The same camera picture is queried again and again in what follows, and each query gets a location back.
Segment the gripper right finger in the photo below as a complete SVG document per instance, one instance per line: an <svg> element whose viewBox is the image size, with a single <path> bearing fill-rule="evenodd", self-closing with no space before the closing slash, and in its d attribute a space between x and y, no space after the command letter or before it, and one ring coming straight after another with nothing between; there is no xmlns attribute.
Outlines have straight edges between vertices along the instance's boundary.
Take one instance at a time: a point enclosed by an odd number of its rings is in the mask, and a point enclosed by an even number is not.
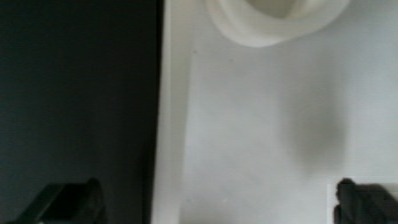
<svg viewBox="0 0 398 224"><path fill-rule="evenodd" d="M398 184L359 184L345 178L336 199L334 224L398 224Z"/></svg>

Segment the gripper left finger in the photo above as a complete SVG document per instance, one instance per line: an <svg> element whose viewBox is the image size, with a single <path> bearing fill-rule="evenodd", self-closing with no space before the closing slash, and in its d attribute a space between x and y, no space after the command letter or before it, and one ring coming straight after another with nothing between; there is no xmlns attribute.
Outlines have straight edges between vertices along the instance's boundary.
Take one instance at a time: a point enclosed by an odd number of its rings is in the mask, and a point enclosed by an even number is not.
<svg viewBox="0 0 398 224"><path fill-rule="evenodd" d="M108 224L98 179L48 184L10 224Z"/></svg>

